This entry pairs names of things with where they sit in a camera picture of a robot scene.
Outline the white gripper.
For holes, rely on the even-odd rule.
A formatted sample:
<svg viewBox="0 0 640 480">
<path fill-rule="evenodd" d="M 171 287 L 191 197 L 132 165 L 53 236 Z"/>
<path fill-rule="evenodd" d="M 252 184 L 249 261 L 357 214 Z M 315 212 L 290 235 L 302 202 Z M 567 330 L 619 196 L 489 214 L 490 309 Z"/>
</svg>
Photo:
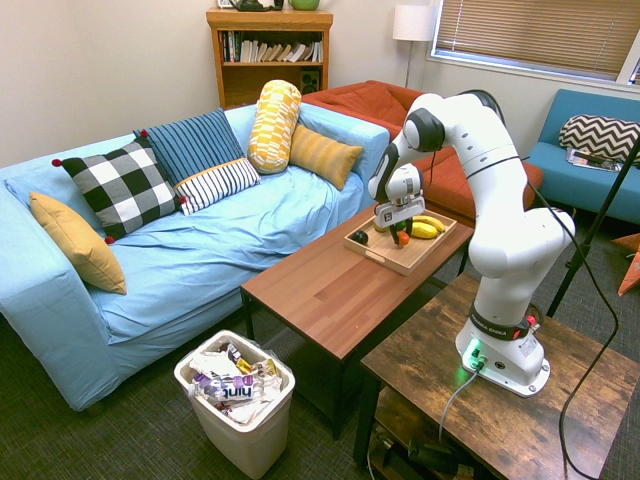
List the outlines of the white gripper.
<svg viewBox="0 0 640 480">
<path fill-rule="evenodd" d="M 374 223 L 382 228 L 389 227 L 389 231 L 396 245 L 399 245 L 399 236 L 396 225 L 405 221 L 406 234 L 411 237 L 413 217 L 420 215 L 426 208 L 426 202 L 422 195 L 406 195 L 386 202 L 376 200 L 374 208 Z"/>
</svg>

